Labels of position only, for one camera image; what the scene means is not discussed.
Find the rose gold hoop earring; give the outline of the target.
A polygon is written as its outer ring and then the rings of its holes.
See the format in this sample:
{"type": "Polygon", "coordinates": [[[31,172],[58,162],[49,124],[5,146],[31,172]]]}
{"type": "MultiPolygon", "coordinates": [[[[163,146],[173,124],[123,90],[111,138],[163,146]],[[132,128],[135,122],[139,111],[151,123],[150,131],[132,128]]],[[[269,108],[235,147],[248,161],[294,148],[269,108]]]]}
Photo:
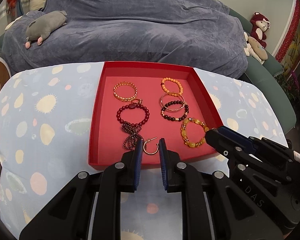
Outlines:
{"type": "Polygon", "coordinates": [[[159,151],[158,138],[153,137],[146,139],[143,143],[143,151],[146,155],[155,155],[159,151]]]}

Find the small purple bead strand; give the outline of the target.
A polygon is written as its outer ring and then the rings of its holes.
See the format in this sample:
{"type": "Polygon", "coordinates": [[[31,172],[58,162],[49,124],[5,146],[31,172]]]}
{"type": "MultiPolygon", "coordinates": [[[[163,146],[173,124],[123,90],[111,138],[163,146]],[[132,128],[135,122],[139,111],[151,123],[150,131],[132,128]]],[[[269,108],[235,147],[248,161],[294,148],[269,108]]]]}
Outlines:
{"type": "Polygon", "coordinates": [[[139,134],[142,130],[142,127],[139,124],[131,124],[130,122],[125,121],[121,128],[128,134],[128,137],[126,137],[123,143],[123,147],[126,150],[132,150],[139,140],[144,141],[144,138],[139,134]]]}

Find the dark bead bracelet gold accent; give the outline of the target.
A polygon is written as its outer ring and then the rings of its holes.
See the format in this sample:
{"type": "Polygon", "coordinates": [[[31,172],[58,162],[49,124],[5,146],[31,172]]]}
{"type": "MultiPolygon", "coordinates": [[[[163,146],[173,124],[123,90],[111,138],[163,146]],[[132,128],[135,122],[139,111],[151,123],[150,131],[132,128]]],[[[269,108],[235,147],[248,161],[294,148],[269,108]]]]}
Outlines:
{"type": "Polygon", "coordinates": [[[181,122],[181,121],[185,120],[187,118],[188,113],[189,113],[188,104],[186,104],[185,102],[180,101],[180,100],[174,100],[174,101],[170,101],[170,102],[164,104],[160,111],[160,115],[164,119],[166,119],[168,121],[177,121],[177,122],[181,122]],[[170,106],[176,106],[176,105],[181,105],[181,107],[174,108],[174,109],[169,108],[170,106]],[[166,112],[175,113],[175,112],[179,112],[181,110],[183,110],[184,113],[183,113],[183,115],[181,115],[179,117],[173,117],[173,116],[166,114],[166,112]]]}

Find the thin rose gold bangle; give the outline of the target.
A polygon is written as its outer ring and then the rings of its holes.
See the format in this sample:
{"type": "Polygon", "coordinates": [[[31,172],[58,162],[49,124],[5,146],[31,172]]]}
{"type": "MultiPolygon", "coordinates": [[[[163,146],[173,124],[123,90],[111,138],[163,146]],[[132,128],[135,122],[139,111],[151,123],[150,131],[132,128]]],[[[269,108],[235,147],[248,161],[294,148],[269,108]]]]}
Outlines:
{"type": "Polygon", "coordinates": [[[182,95],[178,95],[176,100],[164,102],[163,99],[164,99],[164,97],[167,97],[167,96],[168,96],[168,94],[164,94],[159,99],[159,103],[160,103],[161,107],[164,108],[166,111],[178,112],[185,107],[186,101],[182,95]]]}

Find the red shallow cardboard tray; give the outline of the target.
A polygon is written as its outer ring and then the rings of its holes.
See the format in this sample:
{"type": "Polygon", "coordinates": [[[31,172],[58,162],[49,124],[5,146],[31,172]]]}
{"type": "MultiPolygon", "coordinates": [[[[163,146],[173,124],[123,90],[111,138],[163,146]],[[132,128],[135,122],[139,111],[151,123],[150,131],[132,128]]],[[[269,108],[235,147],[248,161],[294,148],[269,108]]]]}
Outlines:
{"type": "Polygon", "coordinates": [[[183,97],[188,104],[189,116],[206,123],[207,127],[222,126],[219,116],[196,68],[149,62],[105,62],[98,84],[91,120],[88,163],[95,169],[103,169],[119,161],[126,149],[123,143],[128,137],[117,120],[117,112],[125,103],[116,99],[114,93],[122,97],[134,95],[134,89],[115,85],[128,81],[137,87],[138,98],[149,110],[149,120],[140,131],[144,139],[157,137],[165,139],[167,148],[178,152],[186,161],[199,161],[216,155],[208,144],[190,148],[181,137],[181,122],[168,121],[160,115],[159,99],[164,95],[162,79],[170,77],[183,87],[183,97]]]}

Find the beige cushion plush toy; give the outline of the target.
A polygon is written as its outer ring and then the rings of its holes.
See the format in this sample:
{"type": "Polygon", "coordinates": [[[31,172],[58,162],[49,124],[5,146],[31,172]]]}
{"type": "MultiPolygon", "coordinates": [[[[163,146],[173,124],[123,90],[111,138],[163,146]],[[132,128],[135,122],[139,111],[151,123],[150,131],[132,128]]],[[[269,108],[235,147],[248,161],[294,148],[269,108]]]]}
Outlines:
{"type": "Polygon", "coordinates": [[[249,36],[246,32],[244,32],[244,38],[246,41],[246,45],[244,47],[244,52],[246,56],[252,56],[260,64],[264,64],[264,62],[268,59],[268,54],[266,50],[255,38],[249,36]]]}

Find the light blue patterned tablecloth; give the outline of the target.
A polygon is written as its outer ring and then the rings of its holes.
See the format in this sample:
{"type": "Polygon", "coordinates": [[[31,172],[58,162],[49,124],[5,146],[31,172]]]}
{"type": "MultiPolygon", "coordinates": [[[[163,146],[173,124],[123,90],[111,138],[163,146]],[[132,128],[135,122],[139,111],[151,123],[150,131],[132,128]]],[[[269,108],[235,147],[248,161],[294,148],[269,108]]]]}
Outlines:
{"type": "MultiPolygon", "coordinates": [[[[15,74],[0,91],[0,218],[14,237],[88,163],[90,123],[103,63],[72,63],[15,74]]],[[[285,145],[285,134],[255,86],[199,70],[228,126],[246,137],[285,145]]],[[[170,77],[172,91],[183,90],[170,77]]],[[[222,155],[194,163],[198,170],[228,173],[222,155]]]]}

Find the red monkey plush toy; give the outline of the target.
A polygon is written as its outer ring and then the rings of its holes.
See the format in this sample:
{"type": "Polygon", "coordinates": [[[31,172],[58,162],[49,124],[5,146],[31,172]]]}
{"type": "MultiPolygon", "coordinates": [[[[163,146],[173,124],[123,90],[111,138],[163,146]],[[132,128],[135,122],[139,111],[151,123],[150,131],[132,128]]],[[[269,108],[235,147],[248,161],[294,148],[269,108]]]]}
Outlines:
{"type": "Polygon", "coordinates": [[[253,25],[250,36],[256,39],[263,48],[266,48],[266,31],[270,28],[270,21],[263,14],[255,12],[250,23],[253,25]]]}

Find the blue grey bed blanket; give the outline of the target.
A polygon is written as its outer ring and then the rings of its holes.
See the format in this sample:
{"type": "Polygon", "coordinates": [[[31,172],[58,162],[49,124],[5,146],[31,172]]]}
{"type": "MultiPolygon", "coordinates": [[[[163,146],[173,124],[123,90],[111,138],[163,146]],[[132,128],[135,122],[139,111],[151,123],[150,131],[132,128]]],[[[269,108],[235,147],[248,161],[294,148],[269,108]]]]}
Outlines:
{"type": "Polygon", "coordinates": [[[240,77],[248,67],[239,19],[218,0],[46,0],[5,33],[2,57],[12,73],[65,63],[142,61],[240,77]],[[52,11],[66,25],[25,48],[28,25],[52,11]]]}

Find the grey mouse plush toy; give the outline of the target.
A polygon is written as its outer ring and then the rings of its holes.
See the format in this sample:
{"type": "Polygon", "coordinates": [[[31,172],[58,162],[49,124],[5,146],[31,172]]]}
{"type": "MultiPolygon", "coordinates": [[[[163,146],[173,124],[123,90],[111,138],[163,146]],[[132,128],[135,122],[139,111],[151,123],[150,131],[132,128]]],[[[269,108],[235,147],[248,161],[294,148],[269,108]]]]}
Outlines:
{"type": "Polygon", "coordinates": [[[25,48],[29,49],[32,42],[40,46],[52,32],[65,26],[67,21],[66,11],[52,11],[32,21],[26,29],[25,48]]]}

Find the red bow curtain tie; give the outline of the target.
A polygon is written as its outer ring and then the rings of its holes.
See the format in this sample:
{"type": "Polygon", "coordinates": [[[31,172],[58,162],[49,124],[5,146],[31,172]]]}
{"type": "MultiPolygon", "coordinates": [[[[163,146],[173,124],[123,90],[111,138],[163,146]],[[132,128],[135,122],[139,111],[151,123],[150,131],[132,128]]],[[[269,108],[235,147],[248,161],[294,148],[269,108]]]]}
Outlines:
{"type": "Polygon", "coordinates": [[[7,0],[8,4],[8,14],[15,15],[15,8],[17,6],[18,0],[7,0]]]}

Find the green bed frame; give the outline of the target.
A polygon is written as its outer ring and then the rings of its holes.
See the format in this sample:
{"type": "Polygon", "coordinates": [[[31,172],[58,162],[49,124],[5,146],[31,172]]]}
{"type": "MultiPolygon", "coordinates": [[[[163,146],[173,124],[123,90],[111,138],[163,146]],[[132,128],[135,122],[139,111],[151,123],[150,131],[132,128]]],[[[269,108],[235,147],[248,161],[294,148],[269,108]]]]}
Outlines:
{"type": "Polygon", "coordinates": [[[256,86],[264,94],[286,134],[295,126],[296,114],[288,97],[275,79],[283,73],[283,67],[271,53],[267,54],[268,59],[263,64],[252,56],[247,56],[248,66],[241,80],[256,86]]]}

